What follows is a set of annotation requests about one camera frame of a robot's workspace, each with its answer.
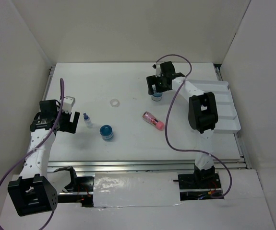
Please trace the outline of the blue slime jar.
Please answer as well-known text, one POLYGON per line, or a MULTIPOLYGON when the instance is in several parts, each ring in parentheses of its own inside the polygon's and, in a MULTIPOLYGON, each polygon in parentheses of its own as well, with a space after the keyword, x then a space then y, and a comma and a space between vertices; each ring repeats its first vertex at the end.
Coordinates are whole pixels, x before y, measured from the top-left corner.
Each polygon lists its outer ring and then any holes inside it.
POLYGON ((113 139, 113 129, 110 125, 103 125, 99 132, 104 141, 110 141, 113 139))
POLYGON ((155 102, 158 102, 162 99, 163 93, 157 92, 156 90, 153 90, 153 94, 151 95, 151 99, 155 102))

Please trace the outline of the pink capped tube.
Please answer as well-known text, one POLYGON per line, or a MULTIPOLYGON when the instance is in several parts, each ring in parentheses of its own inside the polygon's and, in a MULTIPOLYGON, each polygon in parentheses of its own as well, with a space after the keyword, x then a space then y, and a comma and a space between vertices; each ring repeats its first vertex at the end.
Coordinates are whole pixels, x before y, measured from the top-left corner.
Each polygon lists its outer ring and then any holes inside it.
POLYGON ((163 131, 165 129, 165 124, 158 120, 154 115, 150 112, 144 112, 142 115, 144 121, 148 122, 149 124, 153 125, 156 129, 163 131))

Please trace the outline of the clear tape roll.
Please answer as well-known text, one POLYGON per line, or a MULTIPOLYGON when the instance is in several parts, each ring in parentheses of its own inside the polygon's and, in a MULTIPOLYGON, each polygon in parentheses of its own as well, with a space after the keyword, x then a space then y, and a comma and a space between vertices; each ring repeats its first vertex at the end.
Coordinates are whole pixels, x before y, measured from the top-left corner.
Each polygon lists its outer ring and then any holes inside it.
POLYGON ((111 105, 112 107, 114 107, 114 108, 115 108, 115 107, 119 107, 120 102, 119 102, 118 99, 111 99, 110 105, 111 105))

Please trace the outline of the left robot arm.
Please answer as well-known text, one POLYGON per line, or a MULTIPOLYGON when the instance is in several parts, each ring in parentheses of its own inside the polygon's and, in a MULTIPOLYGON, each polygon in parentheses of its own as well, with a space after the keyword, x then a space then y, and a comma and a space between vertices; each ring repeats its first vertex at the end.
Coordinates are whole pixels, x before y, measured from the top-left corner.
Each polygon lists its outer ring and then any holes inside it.
POLYGON ((58 131, 74 134, 79 112, 72 113, 75 98, 62 101, 40 101, 31 131, 31 152, 24 160, 17 180, 8 184, 8 193, 19 216, 54 211, 58 194, 64 189, 74 191, 79 185, 76 171, 71 166, 57 168, 48 174, 48 161, 58 131))

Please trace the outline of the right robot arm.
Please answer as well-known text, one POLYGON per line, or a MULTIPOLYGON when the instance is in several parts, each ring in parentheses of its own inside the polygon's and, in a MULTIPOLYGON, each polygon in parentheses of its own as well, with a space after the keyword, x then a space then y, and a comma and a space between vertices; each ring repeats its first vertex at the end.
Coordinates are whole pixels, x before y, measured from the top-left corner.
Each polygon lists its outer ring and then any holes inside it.
POLYGON ((215 166, 212 158, 212 135, 218 122, 216 99, 212 92, 205 92, 182 73, 177 73, 171 61, 154 64, 155 75, 146 78, 148 93, 155 97, 167 91, 175 91, 188 101, 188 122, 196 135, 197 147, 193 179, 184 181, 199 188, 206 187, 215 177, 215 166))

